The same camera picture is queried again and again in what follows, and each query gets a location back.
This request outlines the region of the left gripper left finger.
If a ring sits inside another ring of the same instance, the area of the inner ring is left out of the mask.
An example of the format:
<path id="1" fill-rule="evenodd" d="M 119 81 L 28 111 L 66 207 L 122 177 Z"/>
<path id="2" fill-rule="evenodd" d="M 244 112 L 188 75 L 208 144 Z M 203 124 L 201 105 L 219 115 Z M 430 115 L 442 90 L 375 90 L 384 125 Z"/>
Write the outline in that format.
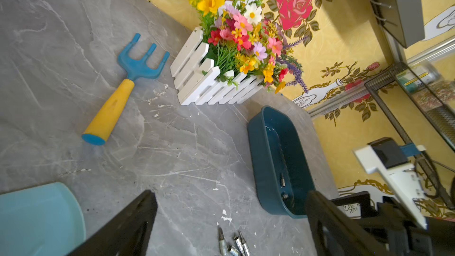
<path id="1" fill-rule="evenodd" d="M 155 193 L 145 190 L 70 256 L 144 256 L 158 211 Z"/>

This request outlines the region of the teal plastic storage box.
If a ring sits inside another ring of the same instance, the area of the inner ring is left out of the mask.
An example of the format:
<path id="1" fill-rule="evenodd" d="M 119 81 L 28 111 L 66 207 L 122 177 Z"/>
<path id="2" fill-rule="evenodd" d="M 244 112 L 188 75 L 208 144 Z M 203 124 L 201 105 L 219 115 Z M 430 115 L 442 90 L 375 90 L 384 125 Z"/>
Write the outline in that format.
<path id="1" fill-rule="evenodd" d="M 305 201 L 315 184 L 291 119 L 264 106 L 249 121 L 247 129 L 260 205 L 271 215 L 306 218 Z M 282 174 L 286 181 L 284 188 L 280 185 Z M 289 198 L 283 200 L 283 193 Z"/>

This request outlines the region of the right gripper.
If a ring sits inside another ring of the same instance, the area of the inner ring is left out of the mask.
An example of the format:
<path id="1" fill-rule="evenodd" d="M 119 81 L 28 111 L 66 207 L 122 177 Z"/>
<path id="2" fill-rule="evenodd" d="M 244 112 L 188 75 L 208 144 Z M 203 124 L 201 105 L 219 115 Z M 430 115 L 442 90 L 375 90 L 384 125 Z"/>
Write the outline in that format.
<path id="1" fill-rule="evenodd" d="M 455 254 L 455 223 L 429 218 L 421 228 L 408 211 L 393 197 L 384 197 L 375 209 L 366 191 L 339 197 L 335 206 L 360 205 L 360 218 L 355 223 L 397 256 L 453 256 Z"/>

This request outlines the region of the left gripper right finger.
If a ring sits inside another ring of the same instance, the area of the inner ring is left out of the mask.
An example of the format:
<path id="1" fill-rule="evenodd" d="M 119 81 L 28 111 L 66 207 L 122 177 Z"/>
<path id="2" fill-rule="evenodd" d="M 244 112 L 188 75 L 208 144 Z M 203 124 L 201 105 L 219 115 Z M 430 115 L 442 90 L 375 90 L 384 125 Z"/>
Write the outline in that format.
<path id="1" fill-rule="evenodd" d="M 384 245 L 347 217 L 332 201 L 310 191 L 305 201 L 312 238 L 319 256 L 388 256 Z"/>

